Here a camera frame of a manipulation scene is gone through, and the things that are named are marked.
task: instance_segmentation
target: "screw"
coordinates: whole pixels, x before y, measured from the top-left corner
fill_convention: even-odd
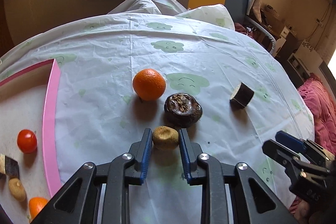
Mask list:
[[[92,162],[87,162],[83,165],[83,168],[86,170],[92,169],[93,168],[93,163]]]
[[[131,158],[133,158],[133,155],[130,153],[125,153],[123,154],[123,159],[124,160],[130,160]]]
[[[200,160],[208,160],[210,156],[207,153],[202,153],[198,155]]]
[[[247,169],[247,164],[244,163],[244,162],[238,163],[237,166],[240,170],[246,170]]]

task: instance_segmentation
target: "red tomato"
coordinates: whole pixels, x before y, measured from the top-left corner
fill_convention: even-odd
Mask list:
[[[37,139],[33,131],[23,129],[17,136],[17,146],[25,153],[33,153],[37,148]]]

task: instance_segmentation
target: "orange fruit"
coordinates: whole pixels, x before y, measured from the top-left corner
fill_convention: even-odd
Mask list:
[[[46,206],[48,200],[45,198],[35,197],[29,200],[29,212],[32,219],[34,219],[40,211]]]
[[[166,81],[154,69],[143,69],[133,78],[133,88],[144,101],[153,101],[161,97],[166,89]]]

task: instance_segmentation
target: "power outlet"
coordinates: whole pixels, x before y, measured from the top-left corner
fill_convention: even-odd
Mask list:
[[[316,23],[317,23],[319,26],[323,27],[323,22],[321,22],[318,18],[316,19]]]

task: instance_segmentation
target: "red quilt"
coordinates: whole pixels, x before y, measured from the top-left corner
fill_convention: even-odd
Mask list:
[[[306,106],[314,116],[315,142],[334,155],[336,154],[336,105],[323,86],[321,79],[310,74],[310,78],[298,88]],[[289,208],[295,213],[301,200],[296,197]]]

